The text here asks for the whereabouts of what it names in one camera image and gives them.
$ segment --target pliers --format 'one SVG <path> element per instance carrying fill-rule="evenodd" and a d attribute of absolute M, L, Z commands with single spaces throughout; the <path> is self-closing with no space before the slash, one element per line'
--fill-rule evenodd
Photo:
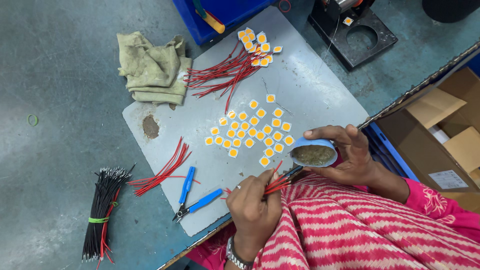
<path fill-rule="evenodd" d="M 195 167 L 190 167 L 188 170 L 187 177 L 185 177 L 185 181 L 183 182 L 183 188 L 181 191 L 181 196 L 180 196 L 180 208 L 178 212 L 175 214 L 175 217 L 173 217 L 172 221 L 174 221 L 177 218 L 177 214 L 180 213 L 182 210 L 185 209 L 185 201 L 187 200 L 187 195 L 188 192 L 190 191 L 190 187 L 192 186 L 192 180 L 193 180 L 193 174 L 195 173 Z"/>
<path fill-rule="evenodd" d="M 220 194 L 222 194 L 223 190 L 221 188 L 215 190 L 214 192 L 208 194 L 207 196 L 201 198 L 200 200 L 198 200 L 197 203 L 195 203 L 194 205 L 188 207 L 187 209 L 185 209 L 185 207 L 183 209 L 180 209 L 175 218 L 178 218 L 177 222 L 175 223 L 178 223 L 180 222 L 180 220 L 183 218 L 183 216 L 185 216 L 186 214 L 188 213 L 193 213 L 195 212 L 197 209 L 209 204 L 211 201 L 213 201 L 213 199 L 215 199 L 216 197 L 218 197 Z"/>

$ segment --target silver watch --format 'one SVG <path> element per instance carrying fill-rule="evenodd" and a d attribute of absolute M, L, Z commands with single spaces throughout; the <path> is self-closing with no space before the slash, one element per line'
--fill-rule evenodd
<path fill-rule="evenodd" d="M 251 270 L 253 268 L 253 262 L 247 262 L 242 260 L 233 247 L 233 236 L 228 239 L 227 243 L 227 258 L 231 260 L 241 270 Z"/>

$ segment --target dirty rag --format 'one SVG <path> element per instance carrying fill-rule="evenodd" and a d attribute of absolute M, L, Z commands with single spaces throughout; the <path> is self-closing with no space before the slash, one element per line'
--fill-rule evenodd
<path fill-rule="evenodd" d="M 165 46 L 154 46 L 140 32 L 117 34 L 119 75 L 127 77 L 126 88 L 136 101 L 182 105 L 183 81 L 192 59 L 185 57 L 185 39 L 177 35 Z"/>

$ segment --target blue cup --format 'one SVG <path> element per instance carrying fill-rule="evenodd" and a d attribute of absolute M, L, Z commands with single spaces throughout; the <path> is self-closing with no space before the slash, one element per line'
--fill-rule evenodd
<path fill-rule="evenodd" d="M 308 146 L 308 145 L 320 145 L 320 146 L 326 146 L 326 147 L 329 147 L 331 149 L 333 149 L 335 155 L 326 163 L 322 164 L 322 165 L 307 165 L 307 164 L 304 164 L 303 162 L 301 161 L 298 161 L 294 156 L 292 156 L 292 153 L 293 153 L 293 150 L 297 147 L 301 147 L 301 146 Z M 327 167 L 327 166 L 330 166 L 332 165 L 333 163 L 335 163 L 336 159 L 338 158 L 338 154 L 335 150 L 335 147 L 333 146 L 333 144 L 327 140 L 327 139 L 316 139 L 316 140 L 307 140 L 305 139 L 304 137 L 301 137 L 299 138 L 294 146 L 293 146 L 293 149 L 290 151 L 290 157 L 293 159 L 293 161 L 298 164 L 298 165 L 301 165 L 301 166 L 308 166 L 308 167 Z"/>

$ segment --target black machine base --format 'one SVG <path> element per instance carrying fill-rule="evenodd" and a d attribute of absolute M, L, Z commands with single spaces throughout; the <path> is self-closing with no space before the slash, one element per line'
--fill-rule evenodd
<path fill-rule="evenodd" d="M 346 17 L 354 20 L 350 26 L 342 23 Z M 398 41 L 398 38 L 390 32 L 377 15 L 375 15 L 369 8 L 366 9 L 361 16 L 358 16 L 352 9 L 340 14 L 338 29 L 333 41 L 332 37 L 335 33 L 337 21 L 335 21 L 335 27 L 333 30 L 330 31 L 332 29 L 332 21 L 328 21 L 326 18 L 328 18 L 326 13 L 324 13 L 323 10 L 318 9 L 308 16 L 308 21 L 327 45 L 330 45 L 330 42 L 332 43 L 331 50 L 349 71 Z M 368 48 L 367 51 L 356 50 L 347 42 L 347 33 L 354 27 L 361 25 L 364 25 L 362 27 L 370 27 L 377 34 L 377 43 L 374 44 L 372 48 Z"/>

